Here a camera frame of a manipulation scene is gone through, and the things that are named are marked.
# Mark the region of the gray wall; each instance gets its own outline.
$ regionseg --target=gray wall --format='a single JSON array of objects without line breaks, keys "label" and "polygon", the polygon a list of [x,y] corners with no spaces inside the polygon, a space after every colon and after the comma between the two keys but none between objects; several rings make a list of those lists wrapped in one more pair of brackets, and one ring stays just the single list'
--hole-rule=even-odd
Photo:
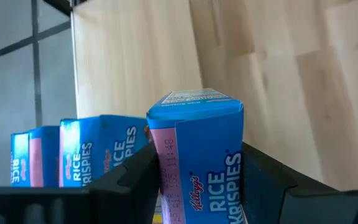
[{"label": "gray wall", "polygon": [[[40,32],[69,20],[38,0]],[[0,49],[32,35],[31,0],[0,0]],[[42,124],[75,118],[71,31],[39,41]],[[9,185],[10,137],[35,128],[32,44],[0,57],[0,186]]]}]

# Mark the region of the blue cereal box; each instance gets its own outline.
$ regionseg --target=blue cereal box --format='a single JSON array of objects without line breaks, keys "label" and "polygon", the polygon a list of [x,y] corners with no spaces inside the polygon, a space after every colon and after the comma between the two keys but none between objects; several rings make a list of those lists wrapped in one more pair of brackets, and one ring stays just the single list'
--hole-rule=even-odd
[{"label": "blue cereal box", "polygon": [[245,223],[242,103],[212,89],[174,91],[147,121],[160,161],[163,223]]},{"label": "blue cereal box", "polygon": [[83,187],[149,141],[144,118],[101,115],[60,122],[59,186]]},{"label": "blue cereal box", "polygon": [[29,134],[11,135],[11,187],[30,187]]},{"label": "blue cereal box", "polygon": [[11,136],[11,187],[58,187],[59,126]]}]

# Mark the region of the light wood surface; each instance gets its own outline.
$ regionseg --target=light wood surface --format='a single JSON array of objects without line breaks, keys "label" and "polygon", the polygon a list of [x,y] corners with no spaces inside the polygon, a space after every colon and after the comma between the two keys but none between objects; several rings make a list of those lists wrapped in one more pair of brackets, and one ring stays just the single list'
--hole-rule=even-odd
[{"label": "light wood surface", "polygon": [[244,141],[358,189],[358,0],[92,0],[74,14],[79,116],[142,116],[211,87],[244,102]]}]

